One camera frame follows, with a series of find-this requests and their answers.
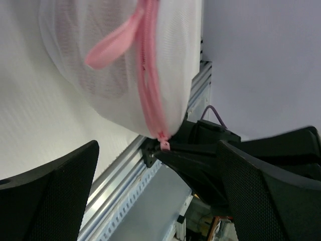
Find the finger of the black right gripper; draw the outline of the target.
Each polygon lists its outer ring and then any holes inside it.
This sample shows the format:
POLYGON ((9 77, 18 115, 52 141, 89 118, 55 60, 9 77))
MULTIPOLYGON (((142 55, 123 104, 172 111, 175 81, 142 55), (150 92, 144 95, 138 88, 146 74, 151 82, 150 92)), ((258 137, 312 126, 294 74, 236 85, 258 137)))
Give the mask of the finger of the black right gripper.
POLYGON ((212 208, 228 208, 217 159, 217 145, 170 144, 170 149, 157 145, 153 155, 173 169, 212 208))

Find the white mesh laundry bag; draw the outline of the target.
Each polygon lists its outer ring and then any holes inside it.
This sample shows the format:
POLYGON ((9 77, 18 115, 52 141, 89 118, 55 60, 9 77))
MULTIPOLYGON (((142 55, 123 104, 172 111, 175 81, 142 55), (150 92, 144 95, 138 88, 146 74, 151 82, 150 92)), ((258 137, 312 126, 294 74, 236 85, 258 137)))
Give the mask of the white mesh laundry bag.
POLYGON ((46 50, 107 120, 169 150, 199 72, 201 1, 41 1, 46 50))

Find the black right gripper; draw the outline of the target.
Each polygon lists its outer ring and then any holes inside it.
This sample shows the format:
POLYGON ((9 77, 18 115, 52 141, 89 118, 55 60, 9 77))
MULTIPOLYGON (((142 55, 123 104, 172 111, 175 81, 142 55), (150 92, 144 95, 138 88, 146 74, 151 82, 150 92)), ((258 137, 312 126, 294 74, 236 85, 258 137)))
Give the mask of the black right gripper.
POLYGON ((272 137, 242 141, 221 125, 206 120, 184 121, 175 134, 180 144, 206 145, 223 140, 245 153, 301 176, 320 175, 320 137, 313 126, 272 137))

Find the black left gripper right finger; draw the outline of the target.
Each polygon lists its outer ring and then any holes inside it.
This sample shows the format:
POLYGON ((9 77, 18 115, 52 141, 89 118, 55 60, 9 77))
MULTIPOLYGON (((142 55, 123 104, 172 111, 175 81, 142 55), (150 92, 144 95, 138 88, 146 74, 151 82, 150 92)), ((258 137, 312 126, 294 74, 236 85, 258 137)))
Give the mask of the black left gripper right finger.
POLYGON ((224 141, 217 161, 238 240, 320 240, 320 181, 224 141))

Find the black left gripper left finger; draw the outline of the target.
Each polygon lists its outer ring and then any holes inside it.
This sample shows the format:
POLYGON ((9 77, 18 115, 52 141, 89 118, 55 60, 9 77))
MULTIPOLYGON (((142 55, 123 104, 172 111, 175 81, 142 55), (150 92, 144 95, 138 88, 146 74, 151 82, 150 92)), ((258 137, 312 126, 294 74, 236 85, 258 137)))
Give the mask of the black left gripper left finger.
POLYGON ((99 156, 90 141, 1 180, 1 240, 77 240, 99 156))

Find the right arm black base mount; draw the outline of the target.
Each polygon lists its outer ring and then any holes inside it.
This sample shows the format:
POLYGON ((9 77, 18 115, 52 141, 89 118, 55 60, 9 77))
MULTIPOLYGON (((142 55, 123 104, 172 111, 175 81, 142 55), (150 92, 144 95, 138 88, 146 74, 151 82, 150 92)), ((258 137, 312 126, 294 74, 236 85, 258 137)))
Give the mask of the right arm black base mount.
POLYGON ((157 158, 154 156, 160 151, 160 144, 156 139, 146 138, 141 145, 141 152, 143 162, 147 168, 151 168, 156 162, 157 158))

